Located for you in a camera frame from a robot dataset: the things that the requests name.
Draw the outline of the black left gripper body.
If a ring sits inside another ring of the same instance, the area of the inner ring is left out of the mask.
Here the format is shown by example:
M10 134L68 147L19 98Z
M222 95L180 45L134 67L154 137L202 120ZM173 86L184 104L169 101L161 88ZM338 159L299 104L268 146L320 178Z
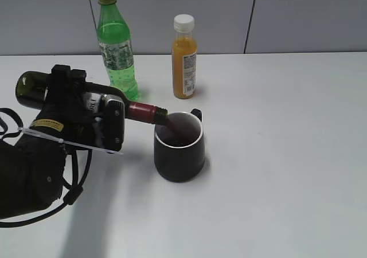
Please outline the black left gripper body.
M67 103L46 103L44 101L41 112L32 121L29 129L71 142L104 148L99 127L103 95L87 92L82 94L81 98L70 100Z

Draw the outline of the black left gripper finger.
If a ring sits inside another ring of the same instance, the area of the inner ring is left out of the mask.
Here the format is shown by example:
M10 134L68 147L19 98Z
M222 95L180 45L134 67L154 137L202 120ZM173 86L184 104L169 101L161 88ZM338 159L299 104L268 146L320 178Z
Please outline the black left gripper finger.
M47 78L46 103L67 103L81 98L86 92L85 70L71 69L69 65L55 65Z

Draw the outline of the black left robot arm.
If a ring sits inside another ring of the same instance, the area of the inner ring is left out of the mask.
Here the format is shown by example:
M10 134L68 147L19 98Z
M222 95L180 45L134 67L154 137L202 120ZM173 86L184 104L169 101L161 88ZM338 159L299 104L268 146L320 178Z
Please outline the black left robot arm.
M27 71L18 79L15 97L38 115L28 125L12 109L2 108L17 125L1 123L1 227L8 218L43 211L38 220L56 213L51 205L73 204L83 190L77 153L118 153L130 101L118 89L90 83L84 70L55 65L50 73Z

